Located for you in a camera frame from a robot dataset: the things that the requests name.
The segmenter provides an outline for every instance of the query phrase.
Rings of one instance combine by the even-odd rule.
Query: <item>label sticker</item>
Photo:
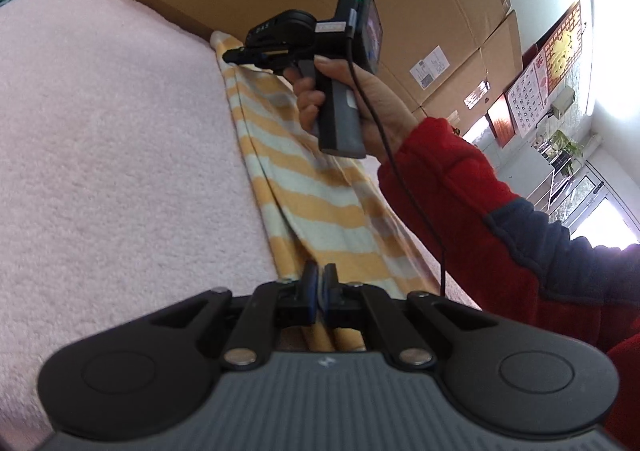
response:
[[[344,32],[347,22],[317,22],[316,32]]]
[[[426,58],[420,59],[409,72],[422,90],[425,90],[447,68],[449,68],[449,61],[438,45]]]

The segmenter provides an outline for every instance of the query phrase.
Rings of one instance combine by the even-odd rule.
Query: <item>light from window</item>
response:
[[[482,99],[487,92],[491,89],[491,85],[489,85],[488,79],[484,81],[480,81],[480,84],[476,87],[476,89],[471,92],[467,97],[465,97],[465,105],[469,110],[476,106],[480,99]]]
[[[638,243],[636,235],[625,224],[622,215],[609,200],[604,199],[598,207],[580,224],[572,235],[573,238],[586,237],[591,247],[604,245],[625,249],[632,243]]]
[[[484,134],[484,131],[488,127],[489,127],[489,121],[486,120],[485,116],[482,116],[476,124],[471,126],[469,131],[466,134],[464,134],[462,138],[465,139],[465,141],[468,142],[469,144],[473,144],[474,142],[476,142],[477,139],[482,137],[482,134]]]

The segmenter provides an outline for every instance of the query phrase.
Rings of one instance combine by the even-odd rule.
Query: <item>yellow and white striped cloth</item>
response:
[[[277,76],[223,61],[225,51],[242,46],[236,38],[215,32],[210,44],[278,275],[297,279],[312,258],[321,268],[335,263],[341,282],[377,285],[391,297],[434,290],[433,274],[362,165],[318,150]],[[362,346],[353,333],[336,337],[339,349]],[[312,339],[317,349],[330,341],[319,327]]]

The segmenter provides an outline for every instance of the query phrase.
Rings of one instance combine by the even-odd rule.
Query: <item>hand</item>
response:
[[[364,104],[362,97],[356,90],[346,60],[316,56],[314,64],[316,69],[327,77],[345,83],[345,85],[353,89],[358,110],[360,111],[360,126],[362,127],[364,146],[367,153],[376,157],[382,164],[386,161],[382,138],[380,138],[378,127],[373,121],[367,105]],[[395,153],[404,142],[404,139],[417,126],[418,121],[412,116],[402,100],[380,79],[357,65],[354,66],[354,70],[362,90],[367,94],[369,103],[378,114],[385,128],[391,151]],[[298,97],[300,124],[306,132],[311,133],[318,118],[318,110],[324,104],[324,92],[316,90],[316,82],[310,77],[302,77],[295,68],[287,68],[284,71],[284,76],[293,85],[293,93]]]

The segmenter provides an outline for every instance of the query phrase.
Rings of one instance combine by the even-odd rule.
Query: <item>calendar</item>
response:
[[[549,94],[580,56],[581,19],[580,2],[576,2],[507,92],[515,126],[523,138],[544,117],[551,106]]]
[[[546,85],[545,54],[540,52],[507,93],[507,101],[521,137],[535,128],[545,115],[548,97]]]

